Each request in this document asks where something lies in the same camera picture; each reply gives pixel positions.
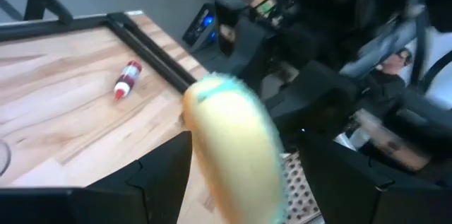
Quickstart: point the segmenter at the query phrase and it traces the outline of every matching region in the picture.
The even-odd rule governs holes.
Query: yellow sponge
[[[194,152],[223,216],[232,224],[282,223],[282,147],[258,98],[235,78],[212,74],[185,92],[183,107]]]

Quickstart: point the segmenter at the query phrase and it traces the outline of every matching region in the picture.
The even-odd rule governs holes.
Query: wooden tabletop
[[[130,15],[196,78],[207,73],[147,16]],[[185,130],[181,95],[143,61],[130,95],[113,101],[132,59],[106,28],[0,43],[0,139],[13,155],[0,187],[84,187]],[[195,157],[178,223],[221,223]]]

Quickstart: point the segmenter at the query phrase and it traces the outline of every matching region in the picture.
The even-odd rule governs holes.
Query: perforated metal plate
[[[309,188],[299,153],[287,156],[285,159],[285,176],[287,178],[289,209],[284,224],[308,223],[320,215],[319,207]]]

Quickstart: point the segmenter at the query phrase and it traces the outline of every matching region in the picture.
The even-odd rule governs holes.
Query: blue light
[[[207,25],[210,25],[210,24],[212,23],[212,21],[213,21],[213,17],[211,17],[211,16],[206,16],[206,17],[203,19],[203,26],[206,27]]]

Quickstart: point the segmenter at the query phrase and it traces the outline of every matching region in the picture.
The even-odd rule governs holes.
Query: glue bottle
[[[121,76],[114,85],[114,100],[126,97],[135,84],[141,72],[141,65],[137,61],[130,61],[122,70]]]

